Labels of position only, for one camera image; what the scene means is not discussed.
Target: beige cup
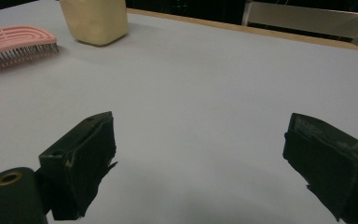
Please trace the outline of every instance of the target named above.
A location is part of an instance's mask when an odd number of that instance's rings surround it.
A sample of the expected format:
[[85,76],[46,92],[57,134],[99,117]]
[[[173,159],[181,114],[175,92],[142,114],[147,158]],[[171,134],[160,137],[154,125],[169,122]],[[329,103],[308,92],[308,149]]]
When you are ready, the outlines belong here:
[[60,0],[71,35],[91,45],[107,45],[128,32],[125,0]]

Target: wooden table edge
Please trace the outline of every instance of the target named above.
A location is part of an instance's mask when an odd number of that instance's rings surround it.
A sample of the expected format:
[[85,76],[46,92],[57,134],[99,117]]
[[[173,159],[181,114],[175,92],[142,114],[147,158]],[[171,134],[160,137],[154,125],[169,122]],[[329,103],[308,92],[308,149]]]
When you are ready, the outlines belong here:
[[273,37],[278,37],[278,38],[282,38],[282,39],[289,39],[289,40],[294,40],[294,41],[306,42],[306,43],[317,44],[317,45],[324,45],[324,46],[335,47],[335,48],[357,49],[358,50],[358,48],[355,45],[353,45],[352,43],[317,38],[317,37],[312,37],[312,36],[294,35],[294,34],[288,34],[288,33],[283,33],[283,32],[258,29],[258,28],[248,27],[248,26],[240,26],[240,25],[224,23],[224,22],[219,22],[219,21],[206,21],[206,20],[200,20],[200,19],[189,18],[189,17],[182,17],[182,16],[175,16],[175,15],[170,15],[170,14],[152,12],[152,11],[139,10],[139,9],[134,9],[134,8],[127,8],[127,12],[129,12],[131,14],[158,17],[158,18],[174,20],[174,21],[191,22],[191,23],[195,23],[195,24],[212,26],[212,27],[226,29],[226,30],[240,31],[240,32],[245,32],[245,33],[255,34],[255,35],[273,36]]

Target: white table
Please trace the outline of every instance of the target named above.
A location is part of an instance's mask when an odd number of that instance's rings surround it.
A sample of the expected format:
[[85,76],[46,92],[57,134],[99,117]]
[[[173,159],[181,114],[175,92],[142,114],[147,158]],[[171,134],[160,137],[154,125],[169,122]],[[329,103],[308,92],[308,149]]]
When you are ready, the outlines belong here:
[[[111,110],[118,166],[77,223],[336,223],[282,157],[293,112],[358,138],[358,51],[129,15],[95,48],[56,1],[0,11],[58,38],[54,58],[0,73],[0,172]],[[49,223],[55,222],[48,215]]]

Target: pink hairbrush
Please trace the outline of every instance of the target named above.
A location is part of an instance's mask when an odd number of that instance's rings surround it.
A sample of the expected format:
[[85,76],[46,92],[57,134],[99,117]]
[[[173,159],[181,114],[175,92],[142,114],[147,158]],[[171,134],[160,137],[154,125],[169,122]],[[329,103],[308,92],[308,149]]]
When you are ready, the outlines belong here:
[[0,28],[0,70],[58,53],[57,39],[33,26]]

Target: hairbrush bristles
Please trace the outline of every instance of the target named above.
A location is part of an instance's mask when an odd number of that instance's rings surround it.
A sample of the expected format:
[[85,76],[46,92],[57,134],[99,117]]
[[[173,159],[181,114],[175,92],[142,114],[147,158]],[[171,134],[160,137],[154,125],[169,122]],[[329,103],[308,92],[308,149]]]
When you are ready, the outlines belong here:
[[56,37],[33,26],[0,28],[0,70],[58,53]]

